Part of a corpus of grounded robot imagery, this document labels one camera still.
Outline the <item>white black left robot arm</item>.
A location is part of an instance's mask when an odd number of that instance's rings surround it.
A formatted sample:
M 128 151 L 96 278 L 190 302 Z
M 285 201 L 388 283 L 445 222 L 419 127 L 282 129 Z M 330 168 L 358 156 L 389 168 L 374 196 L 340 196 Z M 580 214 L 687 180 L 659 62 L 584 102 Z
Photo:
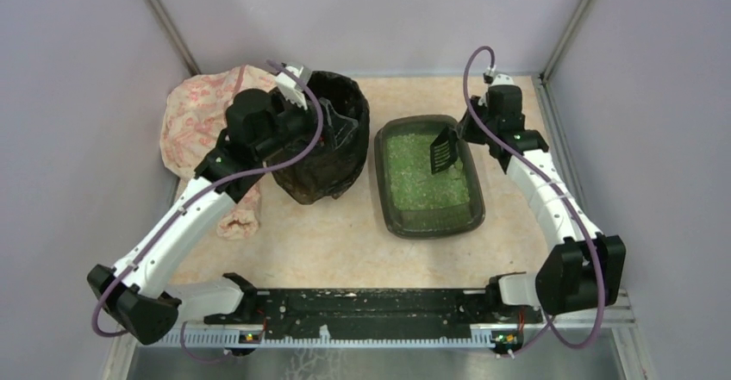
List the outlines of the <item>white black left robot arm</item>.
M 114 265 L 95 265 L 87 282 L 97 303 L 93 332 L 104 338 L 130 334 L 141 344 L 161 340 L 179 323 L 227 318 L 245 301 L 241 279 L 171 285 L 172 274 L 197 242 L 269 172 L 290 167 L 320 147 L 351 141 L 363 123 L 354 111 L 338 112 L 311 90 L 300 105 L 283 104 L 284 91 L 247 89 L 225 111 L 225 128 L 179 199 L 159 223 Z M 120 327 L 100 327 L 106 313 Z

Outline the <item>black bag lined bin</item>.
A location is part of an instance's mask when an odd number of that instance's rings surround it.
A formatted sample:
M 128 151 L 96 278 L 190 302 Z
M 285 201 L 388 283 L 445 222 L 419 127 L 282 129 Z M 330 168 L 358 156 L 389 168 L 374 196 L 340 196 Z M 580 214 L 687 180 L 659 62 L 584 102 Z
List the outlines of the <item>black bag lined bin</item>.
M 370 105 L 355 80 L 314 71 L 308 86 L 323 106 L 321 138 L 302 160 L 272 174 L 302 205 L 326 196 L 337 199 L 348 191 L 365 167 L 370 137 Z

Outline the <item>black litter scoop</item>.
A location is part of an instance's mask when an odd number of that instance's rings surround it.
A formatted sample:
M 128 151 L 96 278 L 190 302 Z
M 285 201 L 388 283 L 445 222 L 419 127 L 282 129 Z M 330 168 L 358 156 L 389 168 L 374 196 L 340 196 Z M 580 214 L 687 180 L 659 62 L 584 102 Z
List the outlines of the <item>black litter scoop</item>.
M 430 171 L 433 175 L 448 170 L 459 157 L 458 136 L 451 127 L 444 127 L 429 146 Z

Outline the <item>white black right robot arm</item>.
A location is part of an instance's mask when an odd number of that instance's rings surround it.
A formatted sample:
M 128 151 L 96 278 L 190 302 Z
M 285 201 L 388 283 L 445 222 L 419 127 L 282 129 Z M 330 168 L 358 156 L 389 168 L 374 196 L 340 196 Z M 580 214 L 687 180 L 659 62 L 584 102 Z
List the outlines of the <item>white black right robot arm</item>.
M 522 90 L 511 77 L 493 76 L 481 97 L 470 98 L 473 108 L 458 125 L 458 136 L 486 145 L 523 194 L 549 249 L 537 272 L 493 277 L 491 294 L 502 306 L 541 308 L 549 315 L 596 308 L 600 297 L 605 305 L 613 305 L 626 247 L 578 206 L 554 165 L 547 141 L 539 131 L 525 127 L 522 99 Z

